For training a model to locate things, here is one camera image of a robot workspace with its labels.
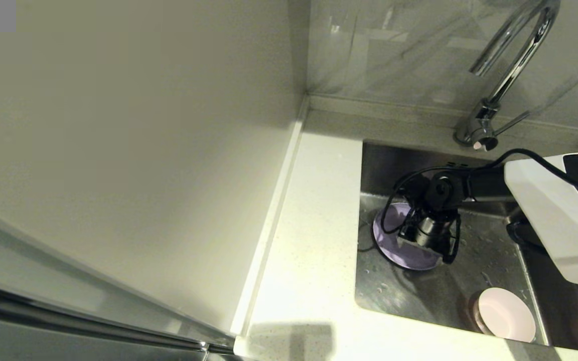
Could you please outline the small pale pink cup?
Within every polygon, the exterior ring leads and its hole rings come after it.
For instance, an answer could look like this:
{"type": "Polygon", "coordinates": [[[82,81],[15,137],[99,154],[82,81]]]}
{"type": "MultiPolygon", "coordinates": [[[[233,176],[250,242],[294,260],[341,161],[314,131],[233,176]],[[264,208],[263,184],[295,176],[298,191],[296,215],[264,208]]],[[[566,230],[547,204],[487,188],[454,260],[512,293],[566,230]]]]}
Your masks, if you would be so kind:
{"type": "Polygon", "coordinates": [[[490,287],[476,295],[472,304],[472,318],[483,334],[532,342],[536,338],[536,321],[527,304],[514,293],[490,287]]]}

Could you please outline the tall beige cabinet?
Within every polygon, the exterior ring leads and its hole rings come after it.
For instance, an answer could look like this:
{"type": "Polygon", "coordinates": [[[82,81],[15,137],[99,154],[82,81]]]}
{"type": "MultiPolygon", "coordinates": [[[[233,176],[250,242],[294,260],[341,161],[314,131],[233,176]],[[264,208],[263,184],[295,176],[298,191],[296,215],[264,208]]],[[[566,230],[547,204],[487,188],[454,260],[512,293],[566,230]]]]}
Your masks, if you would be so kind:
{"type": "MultiPolygon", "coordinates": [[[[305,107],[312,0],[14,0],[0,290],[234,347],[305,107]]],[[[0,361],[205,358],[0,320],[0,361]]]]}

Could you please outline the lavender plastic plate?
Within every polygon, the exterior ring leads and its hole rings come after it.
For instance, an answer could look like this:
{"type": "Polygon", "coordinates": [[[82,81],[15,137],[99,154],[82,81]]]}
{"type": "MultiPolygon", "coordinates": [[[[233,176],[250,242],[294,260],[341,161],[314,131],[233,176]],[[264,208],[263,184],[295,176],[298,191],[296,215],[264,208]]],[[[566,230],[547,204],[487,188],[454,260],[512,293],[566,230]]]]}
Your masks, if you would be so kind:
{"type": "Polygon", "coordinates": [[[376,213],[372,222],[372,235],[376,245],[385,258],[399,267],[414,271],[435,269],[441,264],[439,253],[415,245],[399,233],[389,235],[381,226],[383,216],[388,230],[401,226],[409,211],[408,203],[392,203],[387,209],[381,208],[376,213]]]}

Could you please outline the stone backsplash upstand strip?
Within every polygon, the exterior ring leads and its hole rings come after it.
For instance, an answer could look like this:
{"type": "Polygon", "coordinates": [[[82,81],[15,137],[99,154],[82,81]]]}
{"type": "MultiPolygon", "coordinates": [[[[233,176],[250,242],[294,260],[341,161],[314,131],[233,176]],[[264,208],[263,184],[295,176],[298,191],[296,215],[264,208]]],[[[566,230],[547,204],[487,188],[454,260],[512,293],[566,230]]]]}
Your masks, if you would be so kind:
{"type": "MultiPolygon", "coordinates": [[[[310,107],[314,110],[349,114],[353,116],[374,117],[378,119],[422,122],[424,125],[453,128],[459,120],[468,116],[468,112],[437,107],[416,107],[380,101],[353,100],[328,95],[310,95],[310,107]]],[[[503,133],[514,137],[565,137],[578,138],[578,128],[562,125],[550,125],[532,120],[523,120],[503,133]]]]}

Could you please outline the stainless steel sink basin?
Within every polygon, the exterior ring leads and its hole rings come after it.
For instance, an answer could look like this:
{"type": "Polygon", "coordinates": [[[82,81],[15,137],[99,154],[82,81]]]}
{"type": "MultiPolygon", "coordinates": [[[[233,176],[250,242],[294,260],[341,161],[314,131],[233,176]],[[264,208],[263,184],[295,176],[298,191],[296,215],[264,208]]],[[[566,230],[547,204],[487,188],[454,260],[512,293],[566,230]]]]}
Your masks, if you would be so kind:
{"type": "Polygon", "coordinates": [[[490,287],[509,290],[536,321],[531,342],[578,350],[578,285],[558,271],[516,203],[460,209],[460,247],[450,265],[409,270],[389,261],[372,235],[376,213],[405,174],[429,166],[476,167],[486,160],[365,142],[362,147],[355,301],[367,310],[482,333],[472,304],[490,287]]]}

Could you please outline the chrome gooseneck faucet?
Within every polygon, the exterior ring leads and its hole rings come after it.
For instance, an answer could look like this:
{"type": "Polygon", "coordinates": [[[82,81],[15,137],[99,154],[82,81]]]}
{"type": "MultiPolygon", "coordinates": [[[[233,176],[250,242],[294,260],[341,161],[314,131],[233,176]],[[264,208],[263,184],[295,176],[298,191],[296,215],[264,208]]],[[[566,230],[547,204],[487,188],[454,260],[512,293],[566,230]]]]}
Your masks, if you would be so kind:
{"type": "Polygon", "coordinates": [[[526,0],[508,16],[484,47],[469,69],[473,75],[485,76],[528,23],[532,19],[536,20],[527,40],[489,95],[481,98],[469,116],[457,123],[453,139],[459,146],[470,147],[475,151],[492,151],[498,146],[500,135],[530,116],[530,112],[525,111],[498,129],[493,125],[502,100],[552,30],[560,5],[561,0],[526,0]]]}

